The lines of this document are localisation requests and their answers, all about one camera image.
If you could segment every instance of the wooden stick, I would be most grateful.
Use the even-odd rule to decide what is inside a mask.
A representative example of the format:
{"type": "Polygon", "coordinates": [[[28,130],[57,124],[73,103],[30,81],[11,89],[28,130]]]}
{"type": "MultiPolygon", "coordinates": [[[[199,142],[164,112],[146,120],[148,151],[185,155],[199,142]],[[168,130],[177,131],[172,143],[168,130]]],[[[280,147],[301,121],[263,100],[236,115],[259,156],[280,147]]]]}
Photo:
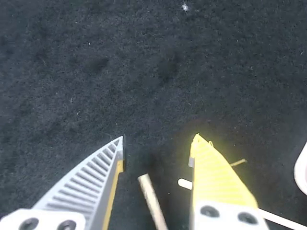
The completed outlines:
{"type": "Polygon", "coordinates": [[[167,230],[168,228],[166,226],[159,201],[154,193],[153,185],[150,181],[149,175],[145,174],[140,176],[139,182],[157,230],[167,230]]]}

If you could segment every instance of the white object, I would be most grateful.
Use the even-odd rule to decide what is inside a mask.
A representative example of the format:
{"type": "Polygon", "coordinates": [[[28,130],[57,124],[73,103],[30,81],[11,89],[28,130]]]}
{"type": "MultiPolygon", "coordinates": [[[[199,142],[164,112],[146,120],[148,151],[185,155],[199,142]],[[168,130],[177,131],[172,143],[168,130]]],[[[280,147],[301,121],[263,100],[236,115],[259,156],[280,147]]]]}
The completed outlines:
{"type": "MultiPolygon", "coordinates": [[[[191,181],[188,181],[188,180],[185,180],[183,178],[180,178],[178,180],[178,185],[180,187],[183,187],[183,188],[186,188],[186,189],[189,189],[191,190],[192,189],[192,182],[191,181]]],[[[293,230],[307,230],[307,227],[304,226],[304,225],[301,225],[301,224],[298,224],[298,223],[295,223],[291,220],[288,220],[288,219],[285,219],[283,217],[280,217],[280,216],[277,216],[271,212],[267,212],[267,211],[264,211],[260,208],[258,208],[260,214],[262,215],[263,218],[269,220],[269,221],[272,221],[276,224],[279,224],[279,225],[283,225],[287,228],[290,228],[290,229],[293,229],[293,230]]]]}
{"type": "Polygon", "coordinates": [[[185,3],[182,4],[181,8],[182,8],[185,12],[189,11],[189,7],[188,7],[188,5],[185,4],[185,3]]]}
{"type": "Polygon", "coordinates": [[[295,163],[294,179],[299,189],[307,195],[307,143],[295,163]]]}

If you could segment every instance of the floor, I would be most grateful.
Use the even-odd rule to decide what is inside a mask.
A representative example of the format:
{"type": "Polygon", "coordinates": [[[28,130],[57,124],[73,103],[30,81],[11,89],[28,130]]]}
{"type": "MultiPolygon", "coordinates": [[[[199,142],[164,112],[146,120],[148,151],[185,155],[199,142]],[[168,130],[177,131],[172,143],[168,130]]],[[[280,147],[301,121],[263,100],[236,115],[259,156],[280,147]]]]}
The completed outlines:
{"type": "MultiPolygon", "coordinates": [[[[109,229],[188,228],[189,145],[212,140],[262,209],[307,225],[294,163],[307,140],[307,3],[2,0],[0,213],[31,207],[74,165],[127,137],[109,229]]],[[[270,224],[271,230],[285,229],[270,224]]]]}

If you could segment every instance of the white stick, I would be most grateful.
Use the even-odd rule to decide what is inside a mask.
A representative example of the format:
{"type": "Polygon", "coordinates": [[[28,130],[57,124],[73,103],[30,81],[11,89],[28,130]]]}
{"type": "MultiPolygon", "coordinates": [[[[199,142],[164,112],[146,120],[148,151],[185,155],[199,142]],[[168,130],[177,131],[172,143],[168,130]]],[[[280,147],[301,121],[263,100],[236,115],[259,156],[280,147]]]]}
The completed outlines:
{"type": "MultiPolygon", "coordinates": [[[[180,178],[178,180],[178,185],[180,187],[183,187],[183,188],[186,188],[186,189],[189,189],[191,190],[192,189],[192,182],[191,181],[188,181],[188,180],[185,180],[185,179],[182,179],[180,178]]],[[[290,229],[294,229],[294,230],[307,230],[307,227],[305,227],[304,225],[301,225],[301,224],[298,224],[298,223],[295,223],[291,220],[288,220],[288,219],[285,219],[283,217],[280,217],[280,216],[277,216],[271,212],[267,212],[267,211],[264,211],[260,208],[258,208],[259,212],[261,213],[262,217],[269,220],[269,221],[272,221],[276,224],[280,224],[280,225],[283,225],[287,228],[290,228],[290,229]]]]}
{"type": "Polygon", "coordinates": [[[149,175],[145,174],[143,176],[140,176],[139,182],[157,230],[167,230],[166,222],[163,217],[159,201],[154,193],[154,189],[150,181],[149,175]]]}

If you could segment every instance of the carpet fiber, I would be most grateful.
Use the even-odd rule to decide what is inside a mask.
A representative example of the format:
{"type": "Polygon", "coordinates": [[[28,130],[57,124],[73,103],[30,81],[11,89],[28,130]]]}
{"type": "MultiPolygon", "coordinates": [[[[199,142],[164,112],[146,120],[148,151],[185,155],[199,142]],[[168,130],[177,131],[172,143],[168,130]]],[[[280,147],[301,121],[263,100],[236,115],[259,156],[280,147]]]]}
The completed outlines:
{"type": "MultiPolygon", "coordinates": [[[[298,0],[2,0],[0,212],[31,207],[74,165],[127,137],[109,229],[154,230],[149,173],[185,230],[195,133],[260,208],[307,225],[294,163],[307,139],[307,4],[298,0]]],[[[270,224],[272,230],[285,229],[270,224]]]]}

